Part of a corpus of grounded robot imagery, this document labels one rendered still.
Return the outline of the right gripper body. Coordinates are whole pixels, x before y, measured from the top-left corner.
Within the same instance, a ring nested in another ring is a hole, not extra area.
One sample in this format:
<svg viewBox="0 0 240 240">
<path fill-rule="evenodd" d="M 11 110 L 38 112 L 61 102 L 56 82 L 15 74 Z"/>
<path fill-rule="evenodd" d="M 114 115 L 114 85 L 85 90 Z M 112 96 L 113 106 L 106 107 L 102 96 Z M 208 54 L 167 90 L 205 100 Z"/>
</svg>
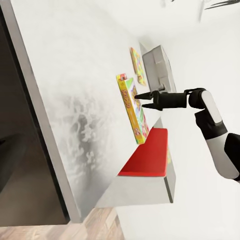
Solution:
<svg viewBox="0 0 240 240">
<path fill-rule="evenodd" d="M 163 109 L 175 109 L 175 96 L 176 93 L 160 93 L 159 90 L 154 90 L 153 92 L 153 104 L 157 107 L 159 111 Z"/>
</svg>

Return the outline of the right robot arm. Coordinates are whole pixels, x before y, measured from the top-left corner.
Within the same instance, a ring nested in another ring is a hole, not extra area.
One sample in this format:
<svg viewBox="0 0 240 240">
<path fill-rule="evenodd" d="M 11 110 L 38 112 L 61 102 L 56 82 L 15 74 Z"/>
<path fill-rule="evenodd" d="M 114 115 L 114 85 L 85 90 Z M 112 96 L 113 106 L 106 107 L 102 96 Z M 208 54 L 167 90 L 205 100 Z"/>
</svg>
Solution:
<svg viewBox="0 0 240 240">
<path fill-rule="evenodd" d="M 200 109 L 195 113 L 195 122 L 201 129 L 210 150 L 215 169 L 224 178 L 240 183 L 240 173 L 234 166 L 224 147 L 228 130 L 223 122 L 212 94 L 203 87 L 186 89 L 184 93 L 169 93 L 165 84 L 158 90 L 136 95 L 135 99 L 152 100 L 153 103 L 142 104 L 143 108 L 163 111 L 163 109 L 187 108 L 188 102 L 192 108 Z"/>
</svg>

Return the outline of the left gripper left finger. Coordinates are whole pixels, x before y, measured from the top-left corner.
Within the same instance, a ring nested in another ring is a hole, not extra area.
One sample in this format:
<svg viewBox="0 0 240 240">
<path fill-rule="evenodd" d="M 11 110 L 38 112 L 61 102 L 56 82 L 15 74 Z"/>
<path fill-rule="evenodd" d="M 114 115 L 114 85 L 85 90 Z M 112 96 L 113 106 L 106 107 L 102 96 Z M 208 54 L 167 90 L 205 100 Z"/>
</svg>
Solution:
<svg viewBox="0 0 240 240">
<path fill-rule="evenodd" d="M 26 153 L 22 133 L 0 138 L 0 193 Z"/>
</svg>

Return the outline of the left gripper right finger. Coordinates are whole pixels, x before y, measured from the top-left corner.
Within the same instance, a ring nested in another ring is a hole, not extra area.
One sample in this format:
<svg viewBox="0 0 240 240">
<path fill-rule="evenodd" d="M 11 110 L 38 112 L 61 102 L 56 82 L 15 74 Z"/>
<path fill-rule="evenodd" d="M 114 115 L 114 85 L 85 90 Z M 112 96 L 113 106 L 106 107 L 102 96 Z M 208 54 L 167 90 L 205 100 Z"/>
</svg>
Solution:
<svg viewBox="0 0 240 240">
<path fill-rule="evenodd" d="M 240 135 L 228 133 L 224 151 L 240 173 Z"/>
</svg>

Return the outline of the board game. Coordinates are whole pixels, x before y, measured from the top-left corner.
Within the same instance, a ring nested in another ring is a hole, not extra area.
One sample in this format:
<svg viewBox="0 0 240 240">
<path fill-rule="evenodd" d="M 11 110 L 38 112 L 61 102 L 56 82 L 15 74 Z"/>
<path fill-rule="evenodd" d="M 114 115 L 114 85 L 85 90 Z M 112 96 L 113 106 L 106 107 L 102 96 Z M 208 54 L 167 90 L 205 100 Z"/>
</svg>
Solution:
<svg viewBox="0 0 240 240">
<path fill-rule="evenodd" d="M 149 135 L 149 126 L 138 95 L 134 78 L 127 79 L 126 74 L 116 77 L 132 125 L 137 144 L 144 144 Z"/>
</svg>

